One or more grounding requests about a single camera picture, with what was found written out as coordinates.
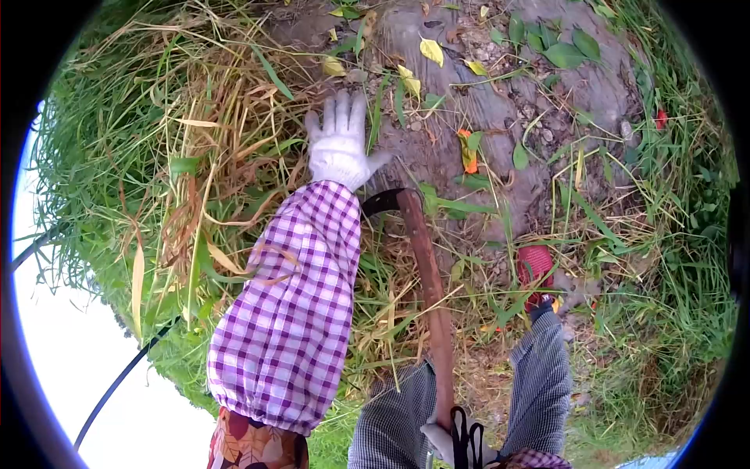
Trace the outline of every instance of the leg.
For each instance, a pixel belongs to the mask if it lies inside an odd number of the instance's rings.
[[[348,469],[424,469],[429,442],[419,431],[435,408],[435,374],[428,362],[373,386],[349,448]]]
[[[562,325],[549,302],[531,314],[531,331],[511,352],[515,374],[501,455],[522,448],[551,453],[563,449],[572,384]]]

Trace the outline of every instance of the purple checkered sleeve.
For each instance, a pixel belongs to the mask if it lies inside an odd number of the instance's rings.
[[[359,263],[359,201],[315,182],[279,207],[255,244],[251,281],[208,347],[218,403],[307,437],[336,396]]]

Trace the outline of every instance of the white glove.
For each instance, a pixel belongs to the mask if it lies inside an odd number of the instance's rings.
[[[468,468],[482,469],[494,461],[497,457],[497,451],[491,449],[485,443],[484,427],[477,423],[476,420],[469,418],[466,415],[466,411],[461,407],[453,407],[451,415],[453,416],[453,431],[457,432],[460,451],[466,452]],[[420,427],[419,431],[424,433],[430,443],[432,443],[433,448],[436,450],[435,456],[448,463],[451,467],[456,467],[453,454],[453,437],[450,433],[445,431],[440,425],[434,423],[434,418],[430,418],[426,424]]]
[[[340,90],[334,98],[327,98],[323,107],[323,129],[314,111],[304,117],[310,136],[310,171],[315,181],[339,182],[356,191],[368,181],[379,167],[388,163],[391,155],[365,155],[365,114],[368,103],[365,95],[357,93],[349,106],[349,93]]]

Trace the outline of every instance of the dirt ground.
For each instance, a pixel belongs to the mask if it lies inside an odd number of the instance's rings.
[[[427,119],[423,117],[424,113],[410,113],[409,105],[405,104],[408,125],[401,128],[393,101],[396,80],[390,81],[383,94],[383,118],[377,147],[391,152],[395,159],[376,174],[367,192],[415,187],[417,182],[428,182],[436,188],[438,197],[449,200],[465,197],[463,200],[469,203],[495,206],[491,193],[472,192],[454,182],[456,176],[464,173],[456,131],[461,128],[483,131],[481,147],[487,167],[480,165],[480,173],[491,171],[500,180],[511,182],[500,187],[497,196],[507,203],[513,238],[527,233],[549,234],[551,178],[570,163],[570,157],[563,155],[553,164],[547,161],[558,149],[581,138],[582,134],[606,137],[608,132],[620,137],[624,121],[634,123],[640,119],[638,113],[642,112],[643,106],[635,85],[631,56],[631,53],[637,54],[637,47],[624,35],[615,35],[608,30],[605,20],[585,2],[535,0],[513,3],[508,9],[506,2],[500,0],[462,1],[456,2],[460,5],[459,11],[441,8],[441,2],[427,0],[427,7],[423,3],[384,2],[376,7],[373,40],[363,52],[364,70],[358,71],[355,80],[350,73],[348,77],[325,81],[325,85],[331,88],[348,86],[355,90],[364,86],[368,94],[374,96],[382,79],[382,74],[376,72],[384,67],[395,69],[396,65],[403,65],[421,80],[423,94],[446,95],[444,107]],[[519,74],[507,80],[466,86],[486,77],[476,76],[462,59],[480,61],[490,77],[514,71],[524,64],[515,55],[512,44],[496,44],[491,40],[488,24],[479,21],[481,5],[489,7],[487,22],[490,26],[506,37],[511,11],[520,11],[524,21],[559,21],[561,41],[572,42],[574,28],[583,29],[598,42],[601,63],[586,61],[573,70],[557,70],[541,54],[524,44],[518,55],[528,61],[530,75]],[[293,5],[278,8],[274,12],[271,34],[283,45],[319,53],[331,47],[329,29],[335,29],[339,40],[356,37],[359,20],[347,22],[334,17],[329,14],[332,8],[330,2],[317,0],[304,4],[293,2]],[[442,67],[420,53],[421,38],[433,39],[442,45],[445,59]],[[353,53],[344,58],[356,62]],[[561,80],[552,86],[551,92],[546,92],[540,84],[552,73],[558,74]],[[575,125],[578,111],[588,113],[595,127]],[[537,158],[530,156],[529,166],[516,170],[513,149],[530,125],[532,128],[526,136],[526,144]],[[590,151],[600,144],[606,145],[612,155],[624,161],[626,147],[637,145],[638,138],[630,139],[625,145],[622,140],[616,140],[587,139],[583,149]],[[618,167],[612,170],[614,184],[607,184],[602,165],[596,161],[587,163],[580,192],[596,203],[619,200],[610,206],[616,215],[624,210],[620,204],[629,188],[624,172]],[[563,174],[560,180],[566,181],[567,177]],[[470,214],[464,221],[442,219],[434,223],[444,231],[456,234],[454,246],[459,252],[494,260],[495,264],[487,269],[490,277],[484,280],[485,283],[509,282],[506,256],[502,252],[481,249],[486,242],[505,242],[506,230],[501,219],[485,220],[482,214]],[[448,252],[438,252],[439,264],[448,272],[456,259]],[[556,275],[556,285],[571,292],[560,312],[565,323],[566,340],[584,347],[596,347],[590,318],[565,314],[565,310],[583,301],[585,295],[598,293],[601,287],[596,282],[570,279],[563,272],[560,274]],[[511,346],[510,341],[496,341],[464,353],[459,351],[456,359],[460,388],[457,398],[498,435],[504,434],[503,427],[507,422],[512,385],[512,369],[507,356]],[[586,366],[586,363],[581,364],[582,373]],[[571,408],[585,406],[590,399],[585,380],[577,382],[576,387]]]

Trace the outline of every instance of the green leaf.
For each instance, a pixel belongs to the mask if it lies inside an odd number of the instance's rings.
[[[258,56],[258,59],[260,59],[260,63],[263,64],[263,69],[268,74],[268,77],[271,79],[272,82],[276,85],[277,88],[279,88],[279,91],[283,93],[284,96],[286,96],[289,99],[294,99],[294,95],[291,91],[287,88],[287,85],[284,85],[284,82],[279,80],[278,75],[274,71],[274,68],[269,64],[269,61],[266,60],[265,57],[263,57],[263,54],[260,52],[260,49],[258,49],[258,46],[255,44],[250,44],[250,48],[255,52],[255,55]]]
[[[357,42],[354,46],[354,56],[359,58],[359,53],[362,51],[362,35],[365,33],[365,26],[367,25],[367,18],[362,20],[359,24],[359,30],[357,31]]]
[[[467,219],[467,213],[462,212],[461,210],[448,209],[447,211],[445,211],[445,214],[451,220],[466,220]]]
[[[334,47],[333,49],[329,50],[326,55],[329,56],[337,56],[341,53],[349,52],[350,50],[354,50],[354,48],[357,45],[357,39],[353,37],[348,37],[341,41],[341,44]]]
[[[460,200],[447,200],[447,199],[441,199],[438,197],[437,203],[441,207],[446,207],[447,209],[453,209],[453,210],[461,210],[462,212],[497,213],[497,209],[495,207],[474,205],[473,203],[461,202]]]
[[[541,42],[545,49],[557,44],[557,35],[553,33],[546,25],[541,25]]]
[[[601,234],[603,234],[608,239],[611,239],[612,242],[614,242],[615,245],[618,245],[621,248],[624,248],[626,245],[625,243],[617,237],[616,234],[612,233],[612,230],[609,229],[609,227],[606,225],[604,220],[597,214],[594,209],[591,208],[591,206],[586,203],[584,198],[576,192],[575,189],[571,189],[570,191],[571,198],[583,209],[583,211],[586,213],[586,216],[589,217],[589,219],[596,225],[597,228],[599,228],[599,231],[601,231]]]
[[[424,107],[422,109],[435,109],[446,100],[446,96],[438,96],[433,93],[427,93],[424,97]]]
[[[437,192],[435,187],[429,185],[426,182],[419,183],[419,190],[424,195],[424,203],[422,204],[422,210],[425,215],[435,216],[437,215]]]
[[[207,299],[198,310],[198,313],[196,314],[198,319],[203,319],[203,320],[208,319],[209,316],[211,315],[211,311],[214,308],[214,305],[216,304],[216,301],[217,301],[216,298],[213,298],[213,297]]]
[[[503,36],[502,32],[498,31],[495,28],[492,28],[490,30],[490,39],[492,39],[492,41],[495,44],[498,44],[498,45],[502,44],[503,41],[506,40],[505,37]]]
[[[521,312],[520,309],[515,311],[514,308],[509,308],[507,311],[502,309],[500,305],[497,304],[497,301],[495,301],[495,295],[487,295],[487,302],[490,303],[490,308],[492,308],[492,312],[495,313],[495,328],[499,327],[502,329],[506,326],[508,321],[510,321],[517,313]]]
[[[404,80],[401,78],[398,79],[398,84],[396,85],[393,106],[396,108],[396,116],[401,123],[401,128],[407,128],[407,118],[404,116]]]
[[[520,140],[516,142],[513,149],[513,166],[517,170],[525,170],[529,166],[529,155],[526,153],[523,143]]]
[[[463,259],[459,259],[458,262],[453,264],[453,267],[451,267],[451,281],[459,281],[461,279],[461,276],[464,274],[465,264]]]
[[[566,42],[559,42],[545,50],[544,57],[558,68],[576,68],[586,60],[586,56],[576,46]]]
[[[176,177],[182,173],[188,173],[195,176],[196,168],[200,158],[173,158],[169,162],[169,174]]]
[[[517,11],[513,12],[511,21],[508,23],[508,36],[517,44],[524,42],[524,21],[521,19],[521,13]]]
[[[591,125],[594,123],[594,116],[586,111],[576,109],[575,120],[581,125]]]
[[[599,43],[596,39],[586,34],[583,29],[576,28],[573,30],[573,44],[589,59],[601,60],[602,56],[599,52]]]
[[[255,271],[249,272],[246,275],[237,275],[236,277],[225,277],[224,275],[219,275],[216,270],[214,269],[214,261],[211,258],[211,255],[209,253],[209,248],[206,245],[206,238],[203,236],[202,233],[199,233],[198,235],[198,249],[196,250],[196,261],[193,262],[193,265],[198,265],[200,267],[200,270],[203,271],[209,278],[212,278],[216,281],[221,281],[228,284],[243,284],[246,281],[250,280],[254,275]],[[190,276],[193,277],[193,275],[198,275],[196,272],[190,273]]]
[[[542,38],[542,28],[539,27],[539,23],[536,21],[526,21],[523,23],[524,27],[526,28],[526,33],[531,33],[533,35],[539,36],[539,38]]]
[[[604,178],[607,182],[612,185],[614,178],[612,177],[612,162],[607,158],[607,147],[604,145],[599,146],[599,156],[601,156],[601,165],[604,168]]]
[[[485,133],[482,131],[472,132],[471,135],[466,139],[466,146],[469,150],[476,150],[479,148],[479,141],[482,140],[482,136]]]
[[[544,83],[544,86],[547,86],[549,89],[552,89],[553,86],[555,86],[557,83],[560,83],[560,75],[551,74],[548,75],[547,78],[544,79],[542,83]]]
[[[545,47],[542,45],[542,38],[540,38],[539,36],[531,32],[527,32],[526,40],[529,41],[529,47],[531,47],[536,52],[543,53],[545,51]]]
[[[370,116],[370,138],[367,141],[367,154],[372,152],[373,146],[377,141],[378,133],[380,132],[380,104],[383,101],[383,88],[388,85],[388,81],[391,79],[391,72],[387,72],[380,82],[380,86],[377,89],[377,95],[375,95],[375,105],[373,106],[373,113]]]
[[[484,174],[463,174],[461,176],[454,177],[453,182],[466,186],[474,191],[477,191],[479,189],[487,189],[489,191],[492,189],[490,178],[488,178]]]

